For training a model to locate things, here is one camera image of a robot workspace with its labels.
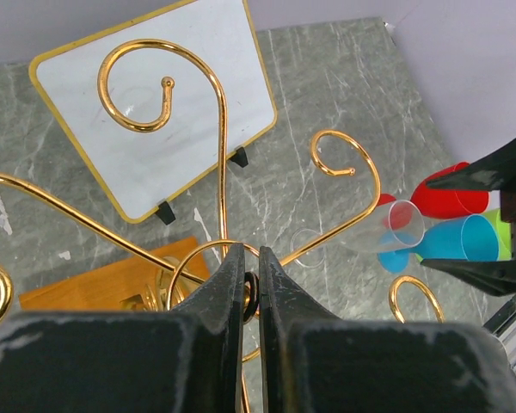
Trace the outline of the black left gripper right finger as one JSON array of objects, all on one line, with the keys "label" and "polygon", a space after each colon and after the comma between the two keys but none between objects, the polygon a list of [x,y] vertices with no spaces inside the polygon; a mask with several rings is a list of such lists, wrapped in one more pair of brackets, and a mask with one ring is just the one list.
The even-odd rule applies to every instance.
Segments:
[{"label": "black left gripper right finger", "polygon": [[259,256],[266,412],[516,412],[516,378],[483,328],[337,317]]}]

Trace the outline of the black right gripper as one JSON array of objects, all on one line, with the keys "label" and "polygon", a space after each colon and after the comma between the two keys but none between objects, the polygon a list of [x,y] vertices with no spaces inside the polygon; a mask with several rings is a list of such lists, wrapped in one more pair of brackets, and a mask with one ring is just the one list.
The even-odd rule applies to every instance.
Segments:
[{"label": "black right gripper", "polygon": [[492,296],[516,293],[516,138],[460,170],[428,179],[426,185],[433,189],[501,190],[501,220],[510,225],[514,260],[470,262],[423,259],[421,266],[450,274]]}]

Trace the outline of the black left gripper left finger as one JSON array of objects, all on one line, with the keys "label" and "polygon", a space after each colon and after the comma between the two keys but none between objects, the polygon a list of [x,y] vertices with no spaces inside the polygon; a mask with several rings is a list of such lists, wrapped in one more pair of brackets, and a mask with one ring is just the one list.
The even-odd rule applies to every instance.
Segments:
[{"label": "black left gripper left finger", "polygon": [[165,312],[20,312],[0,325],[0,412],[238,412],[244,248]]}]

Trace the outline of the clear ribbed wine glass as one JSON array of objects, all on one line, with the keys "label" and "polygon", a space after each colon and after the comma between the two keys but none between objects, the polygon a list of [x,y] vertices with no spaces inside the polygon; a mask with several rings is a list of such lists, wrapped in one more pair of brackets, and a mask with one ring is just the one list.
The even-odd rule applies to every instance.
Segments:
[{"label": "clear ribbed wine glass", "polygon": [[425,231],[424,219],[414,203],[382,194],[370,215],[329,241],[357,253],[392,253],[415,247]]}]

